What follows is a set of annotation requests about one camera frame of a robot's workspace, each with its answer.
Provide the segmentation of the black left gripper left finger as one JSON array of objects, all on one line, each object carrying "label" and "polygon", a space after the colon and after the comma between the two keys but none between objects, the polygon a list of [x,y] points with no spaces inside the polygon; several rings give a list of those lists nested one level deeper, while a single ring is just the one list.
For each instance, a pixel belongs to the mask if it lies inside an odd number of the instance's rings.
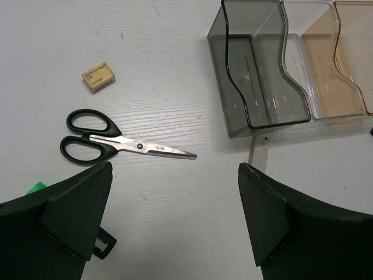
[{"label": "black left gripper left finger", "polygon": [[112,184],[104,162],[1,203],[1,279],[80,279]]}]

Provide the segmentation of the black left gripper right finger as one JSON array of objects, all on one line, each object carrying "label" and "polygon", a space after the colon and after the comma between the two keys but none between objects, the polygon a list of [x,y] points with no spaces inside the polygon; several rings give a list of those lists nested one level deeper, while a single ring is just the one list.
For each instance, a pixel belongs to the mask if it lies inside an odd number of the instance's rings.
[{"label": "black left gripper right finger", "polygon": [[238,185],[264,279],[372,278],[372,215],[310,197],[247,163]]}]

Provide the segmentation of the grey white long eraser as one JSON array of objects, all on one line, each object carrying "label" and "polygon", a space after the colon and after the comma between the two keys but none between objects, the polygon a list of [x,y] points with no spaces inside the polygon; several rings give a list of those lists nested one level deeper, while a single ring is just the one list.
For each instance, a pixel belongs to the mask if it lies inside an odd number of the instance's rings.
[{"label": "grey white long eraser", "polygon": [[269,138],[255,135],[252,137],[248,163],[260,172],[266,171],[268,160]]}]

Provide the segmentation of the black handled scissors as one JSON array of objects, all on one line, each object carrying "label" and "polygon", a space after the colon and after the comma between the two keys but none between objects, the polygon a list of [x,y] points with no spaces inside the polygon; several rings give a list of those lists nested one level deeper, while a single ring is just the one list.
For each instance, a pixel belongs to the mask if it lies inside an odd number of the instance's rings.
[{"label": "black handled scissors", "polygon": [[[93,129],[77,127],[73,122],[83,116],[97,117],[106,123],[104,129]],[[71,112],[66,119],[66,126],[73,132],[79,132],[82,136],[66,136],[59,145],[62,155],[79,165],[94,165],[100,162],[111,159],[120,151],[140,153],[144,155],[183,158],[194,160],[198,156],[194,153],[184,150],[175,149],[169,146],[164,146],[156,143],[149,143],[130,139],[122,136],[121,130],[116,124],[104,113],[93,109],[78,109]],[[70,144],[81,144],[100,151],[100,156],[92,160],[80,160],[71,156],[67,151],[67,146]]]}]

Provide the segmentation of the beige rectangular eraser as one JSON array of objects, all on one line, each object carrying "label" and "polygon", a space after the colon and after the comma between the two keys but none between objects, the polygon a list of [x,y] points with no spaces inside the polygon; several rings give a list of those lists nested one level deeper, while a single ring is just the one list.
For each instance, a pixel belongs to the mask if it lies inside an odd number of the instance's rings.
[{"label": "beige rectangular eraser", "polygon": [[116,77],[106,62],[84,72],[82,79],[92,93],[97,93],[101,89],[115,82]]}]

